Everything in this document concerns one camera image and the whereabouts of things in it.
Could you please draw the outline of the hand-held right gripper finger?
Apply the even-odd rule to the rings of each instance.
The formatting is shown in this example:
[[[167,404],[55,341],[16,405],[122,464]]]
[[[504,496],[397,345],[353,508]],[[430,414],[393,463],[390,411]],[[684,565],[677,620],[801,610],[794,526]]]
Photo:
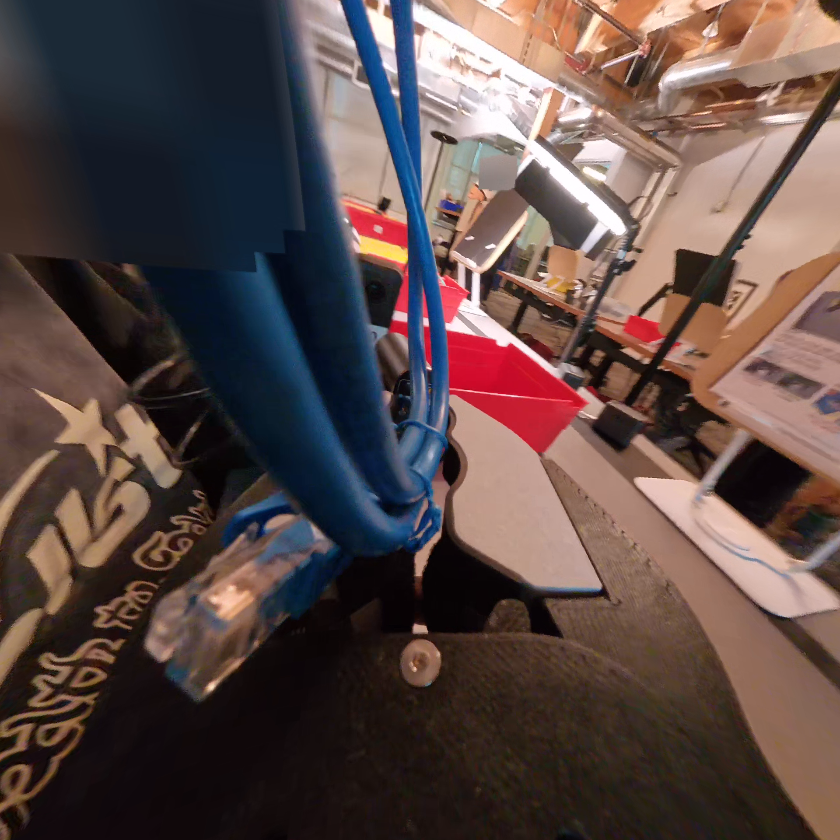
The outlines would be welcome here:
[[[536,595],[597,595],[602,580],[539,454],[459,396],[449,399],[458,475],[446,498],[452,542]]]

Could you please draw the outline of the small red plastic bin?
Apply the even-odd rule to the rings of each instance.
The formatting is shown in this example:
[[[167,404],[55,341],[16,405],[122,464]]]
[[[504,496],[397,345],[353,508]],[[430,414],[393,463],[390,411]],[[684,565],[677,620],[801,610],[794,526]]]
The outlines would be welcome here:
[[[469,292],[461,286],[456,279],[448,276],[440,276],[438,278],[438,285],[440,289],[440,297],[442,300],[444,323],[451,324],[455,320],[461,304],[469,299]],[[408,307],[408,268],[404,267],[402,273],[402,285],[397,296],[394,314],[392,320],[406,320]]]

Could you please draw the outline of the white-edged panel on stand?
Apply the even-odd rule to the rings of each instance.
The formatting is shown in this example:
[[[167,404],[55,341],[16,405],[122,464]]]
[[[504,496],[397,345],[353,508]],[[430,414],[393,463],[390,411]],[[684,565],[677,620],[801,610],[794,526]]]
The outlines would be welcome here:
[[[517,238],[528,219],[528,202],[515,190],[500,191],[451,249],[458,280],[469,281],[469,305],[480,309],[480,279]]]

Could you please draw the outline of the large red plastic bin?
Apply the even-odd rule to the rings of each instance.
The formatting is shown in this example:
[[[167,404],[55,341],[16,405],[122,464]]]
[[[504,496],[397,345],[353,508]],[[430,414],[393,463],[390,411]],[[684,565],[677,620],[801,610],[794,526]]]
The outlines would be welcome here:
[[[449,391],[545,453],[587,401],[513,344],[447,331]]]

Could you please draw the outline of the black floor lamp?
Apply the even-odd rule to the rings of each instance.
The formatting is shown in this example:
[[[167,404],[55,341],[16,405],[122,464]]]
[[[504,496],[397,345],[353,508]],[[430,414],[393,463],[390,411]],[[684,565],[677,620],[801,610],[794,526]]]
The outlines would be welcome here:
[[[442,129],[433,129],[430,134],[438,143],[437,156],[426,195],[427,221],[431,224],[437,217],[437,207],[441,196],[445,196],[447,192],[448,171],[458,145],[458,140]]]

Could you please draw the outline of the small black box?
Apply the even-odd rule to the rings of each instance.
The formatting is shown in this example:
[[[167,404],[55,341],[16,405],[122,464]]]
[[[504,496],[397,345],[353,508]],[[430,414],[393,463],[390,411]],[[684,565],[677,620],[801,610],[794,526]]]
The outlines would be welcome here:
[[[591,430],[618,451],[629,447],[650,426],[649,419],[623,402],[610,401],[591,423]]]

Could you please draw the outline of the studio light panel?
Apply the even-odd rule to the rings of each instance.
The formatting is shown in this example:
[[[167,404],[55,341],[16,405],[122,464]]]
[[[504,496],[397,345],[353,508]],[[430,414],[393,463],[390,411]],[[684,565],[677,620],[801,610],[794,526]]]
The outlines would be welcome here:
[[[637,236],[639,224],[629,205],[544,137],[529,142],[513,190],[547,221],[556,245],[588,259],[615,243],[632,247]]]

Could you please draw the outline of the long wooden table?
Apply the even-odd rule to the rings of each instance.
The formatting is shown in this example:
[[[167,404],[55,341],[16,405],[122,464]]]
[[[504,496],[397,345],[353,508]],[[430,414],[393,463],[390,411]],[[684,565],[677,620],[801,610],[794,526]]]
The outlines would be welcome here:
[[[553,290],[538,282],[501,271],[498,274],[500,289],[519,302],[509,330],[518,334],[527,310],[534,310],[560,326],[573,331],[585,312]],[[626,396],[637,379],[654,358],[652,346],[625,332],[624,326],[609,318],[598,318],[595,326],[582,339],[576,340],[572,362],[588,374],[588,384],[601,395],[605,393],[607,377],[619,366],[628,371],[629,383],[623,385],[621,396]],[[684,395],[690,392],[692,371],[676,362],[664,361],[653,374],[651,382],[662,393]]]

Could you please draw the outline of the thin black light stand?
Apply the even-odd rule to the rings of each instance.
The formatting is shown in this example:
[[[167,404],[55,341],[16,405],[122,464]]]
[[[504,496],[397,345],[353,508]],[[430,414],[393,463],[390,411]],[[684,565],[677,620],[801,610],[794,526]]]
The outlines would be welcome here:
[[[619,245],[616,247],[615,255],[607,267],[601,285],[595,292],[587,309],[584,310],[584,314],[578,318],[576,326],[568,342],[565,344],[560,360],[556,365],[557,372],[562,381],[566,382],[567,376],[572,374],[574,368],[572,356],[579,344],[592,333],[602,301],[606,293],[611,289],[614,279],[627,273],[635,266],[635,258],[630,259],[628,256],[635,250],[639,230],[640,223],[634,222],[628,232],[622,236]]]

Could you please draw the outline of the black office chair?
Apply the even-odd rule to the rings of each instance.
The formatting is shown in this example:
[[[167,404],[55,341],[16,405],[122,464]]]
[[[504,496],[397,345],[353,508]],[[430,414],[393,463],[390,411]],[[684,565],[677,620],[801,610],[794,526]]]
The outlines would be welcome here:
[[[638,317],[643,317],[659,301],[663,300],[670,293],[675,293],[690,298],[709,267],[717,259],[715,255],[708,255],[698,251],[679,248],[675,252],[674,275],[671,282],[664,284],[658,291],[648,299],[636,312]],[[723,307],[729,295],[732,277],[738,267],[738,262],[731,259],[716,284],[708,292],[705,302],[713,306]]]

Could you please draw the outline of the printed sheet sign stand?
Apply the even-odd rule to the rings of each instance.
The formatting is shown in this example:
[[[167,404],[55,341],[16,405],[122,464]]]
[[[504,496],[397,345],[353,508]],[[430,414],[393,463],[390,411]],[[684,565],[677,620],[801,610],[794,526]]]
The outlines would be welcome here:
[[[838,610],[838,593],[816,576],[838,552],[838,531],[796,560],[716,487],[756,441],[838,485],[838,266],[831,253],[789,272],[696,372],[693,396],[736,429],[702,481],[634,481],[743,594],[785,619]]]

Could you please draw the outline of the black printed shirt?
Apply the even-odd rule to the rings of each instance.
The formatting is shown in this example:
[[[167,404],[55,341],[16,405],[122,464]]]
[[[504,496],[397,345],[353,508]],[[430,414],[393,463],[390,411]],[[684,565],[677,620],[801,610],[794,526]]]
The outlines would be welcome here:
[[[36,279],[2,258],[2,838],[146,670],[141,630],[215,503]]]

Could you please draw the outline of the long black pole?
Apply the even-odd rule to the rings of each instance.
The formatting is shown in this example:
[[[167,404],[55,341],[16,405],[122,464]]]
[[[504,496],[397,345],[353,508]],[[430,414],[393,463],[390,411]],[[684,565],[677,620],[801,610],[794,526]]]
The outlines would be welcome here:
[[[782,161],[773,172],[771,178],[753,201],[747,213],[739,225],[734,229],[720,254],[714,258],[709,268],[700,279],[687,304],[678,315],[673,326],[666,333],[663,342],[659,345],[654,357],[646,364],[642,373],[638,376],[630,392],[626,395],[623,403],[632,407],[644,388],[654,379],[655,373],[665,361],[666,356],[676,344],[681,334],[689,325],[699,310],[700,305],[707,301],[708,296],[714,290],[723,272],[728,268],[736,253],[750,237],[756,224],[759,222],[764,211],[773,201],[781,189],[787,177],[793,172],[803,154],[809,148],[816,135],[827,119],[834,112],[839,100],[839,72],[837,71],[825,89],[820,101],[815,106],[808,120],[803,124],[801,131],[795,137],[791,147],[785,153]]]

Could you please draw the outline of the silver air duct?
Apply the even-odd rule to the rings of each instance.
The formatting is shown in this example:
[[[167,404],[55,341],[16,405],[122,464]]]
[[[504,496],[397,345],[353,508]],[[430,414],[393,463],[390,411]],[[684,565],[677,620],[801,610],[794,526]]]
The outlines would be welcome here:
[[[738,52],[738,47],[731,47],[683,59],[669,67],[658,81],[657,115],[668,117],[675,113],[685,91],[733,79],[732,67]]]

